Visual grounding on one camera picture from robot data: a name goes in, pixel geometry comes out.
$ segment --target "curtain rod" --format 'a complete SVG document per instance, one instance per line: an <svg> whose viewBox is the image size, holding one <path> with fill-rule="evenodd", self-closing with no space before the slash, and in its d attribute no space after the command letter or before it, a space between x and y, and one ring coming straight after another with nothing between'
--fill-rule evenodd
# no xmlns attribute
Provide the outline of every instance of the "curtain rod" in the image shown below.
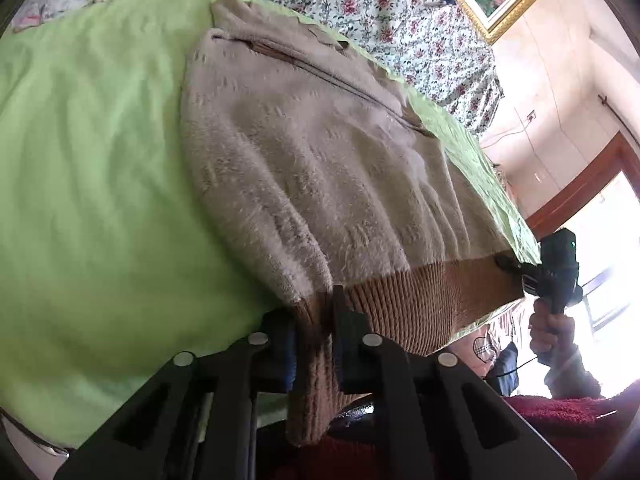
<svg viewBox="0 0 640 480"><path fill-rule="evenodd" d="M622 117L620 117L620 115L618 114L617 111L615 111L611 105L609 104L609 97L608 96L604 96L602 97L600 94L598 94L598 97L600 98L600 100L602 101L602 106L606 106L609 110L611 110L611 113L613 113L616 116L616 119L620 121L620 123L622 123L622 125L626 128L626 130L629 132L629 135L631 136L631 138L634 140L634 142L636 143L636 145L638 146L638 148L640 148L640 142L638 142L638 138L634 135L634 133L631 131L631 129L626 125L625 121L622 120Z"/></svg>

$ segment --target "beige fuzzy sweater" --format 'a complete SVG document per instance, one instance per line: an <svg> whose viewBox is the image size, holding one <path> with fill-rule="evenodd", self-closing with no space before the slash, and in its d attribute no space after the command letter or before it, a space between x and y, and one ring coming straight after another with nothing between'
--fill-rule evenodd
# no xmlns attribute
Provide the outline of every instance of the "beige fuzzy sweater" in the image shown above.
<svg viewBox="0 0 640 480"><path fill-rule="evenodd" d="M302 329L289 434L313 442L348 402L329 296L428 354L522 295L510 247L406 91L319 27L217 0L189 60L184 145L216 231Z"/></svg>

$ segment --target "pink roses pattern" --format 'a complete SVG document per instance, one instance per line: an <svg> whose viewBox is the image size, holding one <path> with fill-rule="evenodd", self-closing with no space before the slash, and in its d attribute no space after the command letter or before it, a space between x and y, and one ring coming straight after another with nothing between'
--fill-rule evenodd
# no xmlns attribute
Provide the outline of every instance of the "pink roses pattern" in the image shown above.
<svg viewBox="0 0 640 480"><path fill-rule="evenodd" d="M14 29L101 0L27 0ZM448 110L480 137L502 89L491 48L465 13L440 0L271 0L329 25Z"/></svg>
<svg viewBox="0 0 640 480"><path fill-rule="evenodd" d="M271 0L338 30L448 110L475 136L503 95L494 53L440 0Z"/></svg>

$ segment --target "brown ribbed cuff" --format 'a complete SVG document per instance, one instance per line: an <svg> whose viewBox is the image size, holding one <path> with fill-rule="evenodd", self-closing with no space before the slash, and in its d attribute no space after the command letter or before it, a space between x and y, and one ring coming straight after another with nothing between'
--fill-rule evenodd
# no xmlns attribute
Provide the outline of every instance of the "brown ribbed cuff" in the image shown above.
<svg viewBox="0 0 640 480"><path fill-rule="evenodd" d="M523 296L522 280L500 270L494 256L443 262L350 286L352 308L373 330L408 352L428 355L482 316ZM296 384L289 401L289 438L318 441L353 396L338 391L333 366L330 302L326 295L296 307L306 340L299 342Z"/></svg>

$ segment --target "power cord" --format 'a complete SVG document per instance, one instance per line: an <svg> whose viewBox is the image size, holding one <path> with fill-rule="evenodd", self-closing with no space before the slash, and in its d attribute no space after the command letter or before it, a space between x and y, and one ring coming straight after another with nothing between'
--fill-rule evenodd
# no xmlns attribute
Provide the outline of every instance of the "power cord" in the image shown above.
<svg viewBox="0 0 640 480"><path fill-rule="evenodd" d="M534 118L535 118L535 116L533 115L533 113L530 114L529 117L527 117L527 124L524 126L524 128L522 130L518 130L517 132L509 132L507 130L506 132L502 132L500 134L497 134L494 137L498 137L498 138L496 140L494 140L494 142L492 142L491 144L488 144L486 146L483 146L482 143L480 143L480 148L482 148L483 150L486 150L487 148L495 146L496 144L498 144L498 142L500 142L503 139L506 139L509 136L526 133L527 132L527 128L533 122Z"/></svg>
<svg viewBox="0 0 640 480"><path fill-rule="evenodd" d="M528 365L530 362L535 361L537 358L538 358L538 356L535 356L533 359L529 359L526 363L521 364L517 368L514 368L513 370L511 370L510 372L507 372L505 374L495 375L493 377L484 376L483 379L486 381L487 379L499 379L501 377L505 377L507 375L511 375L514 372L517 372L518 370L520 370L524 365Z"/></svg>

